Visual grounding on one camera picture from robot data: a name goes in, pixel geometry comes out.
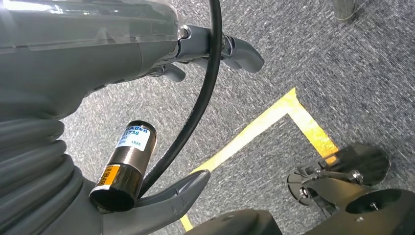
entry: metal screw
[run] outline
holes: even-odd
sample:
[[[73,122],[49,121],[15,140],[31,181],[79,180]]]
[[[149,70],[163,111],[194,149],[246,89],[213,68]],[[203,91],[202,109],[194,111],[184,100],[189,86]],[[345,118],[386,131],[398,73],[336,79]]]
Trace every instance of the metal screw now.
[[[371,202],[369,204],[369,206],[372,207],[373,209],[377,210],[377,211],[379,210],[379,208],[377,207],[377,204],[375,202]]]
[[[358,184],[363,184],[363,175],[359,171],[352,170],[350,173]]]
[[[308,198],[308,192],[305,188],[300,188],[300,197],[301,198]]]

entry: orange label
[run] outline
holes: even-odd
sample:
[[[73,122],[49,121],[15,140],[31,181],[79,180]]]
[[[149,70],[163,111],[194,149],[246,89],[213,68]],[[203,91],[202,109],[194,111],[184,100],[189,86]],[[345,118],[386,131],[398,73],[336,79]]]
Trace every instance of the orange label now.
[[[97,186],[101,185],[111,185],[115,179],[115,176],[119,170],[119,165],[108,165],[104,172],[102,173],[101,178],[99,179]]]

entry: metal pole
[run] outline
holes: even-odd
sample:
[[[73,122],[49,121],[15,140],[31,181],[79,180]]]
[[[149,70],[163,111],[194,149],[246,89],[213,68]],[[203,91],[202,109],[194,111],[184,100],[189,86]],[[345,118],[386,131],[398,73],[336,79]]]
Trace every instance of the metal pole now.
[[[334,6],[334,17],[341,22],[351,19],[355,10],[355,0],[332,0]]]

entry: gray plastic housing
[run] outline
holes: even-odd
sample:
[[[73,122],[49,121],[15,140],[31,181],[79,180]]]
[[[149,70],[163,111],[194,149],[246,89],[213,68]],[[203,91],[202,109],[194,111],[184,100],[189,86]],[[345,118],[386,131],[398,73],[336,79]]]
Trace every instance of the gray plastic housing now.
[[[177,41],[176,12],[159,0],[2,0],[0,53]]]
[[[84,21],[83,15],[11,10],[4,3],[0,1],[0,234],[145,235],[182,217],[205,187],[209,172],[196,172],[151,198],[142,198],[130,211],[101,214],[88,198],[94,183],[82,177],[64,153],[65,142],[57,140],[64,131],[59,119],[75,112],[85,96],[170,63],[178,44],[174,10],[147,2],[137,8],[129,5],[133,13],[145,10],[145,19],[139,21],[133,16],[113,15]],[[74,8],[63,6],[75,4],[43,0],[32,3],[66,10]],[[109,9],[122,2],[86,1],[78,5],[81,3]],[[159,8],[168,14],[154,10]],[[85,30],[88,22],[94,30]],[[143,28],[149,29],[149,34],[143,32],[140,36],[157,36],[152,30],[159,22],[168,32],[163,37],[172,37],[164,41],[152,41],[154,37],[123,41],[125,37],[115,37],[111,28],[120,22],[129,24],[130,29],[135,23],[147,26]],[[32,26],[39,27],[38,34],[44,35],[36,35]],[[58,34],[45,33],[48,28]],[[89,40],[88,35],[96,37]],[[138,220],[122,227],[108,226],[112,222],[121,225],[115,222],[120,218]]]

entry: gray carpet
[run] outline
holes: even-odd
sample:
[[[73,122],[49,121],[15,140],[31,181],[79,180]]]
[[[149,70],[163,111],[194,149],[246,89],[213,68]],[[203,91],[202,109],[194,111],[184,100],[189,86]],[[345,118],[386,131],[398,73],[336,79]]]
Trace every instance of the gray carpet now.
[[[202,0],[174,0],[188,24],[209,26]],[[338,147],[370,143],[386,150],[392,169],[382,187],[415,190],[415,3],[360,0],[356,19],[340,24],[329,1],[222,1],[224,31],[250,42],[266,64],[258,74],[220,69],[212,101],[194,135],[150,193],[186,176],[293,87],[300,102]],[[143,78],[109,86],[66,118],[68,153],[86,177],[101,173],[124,125],[154,125],[151,165],[172,143],[196,100],[204,71],[182,66],[187,78]],[[189,212],[196,225],[220,213],[267,209],[285,235],[323,218],[297,205],[284,185],[295,166],[318,159],[284,117],[217,168]],[[179,235],[176,222],[155,234]]]

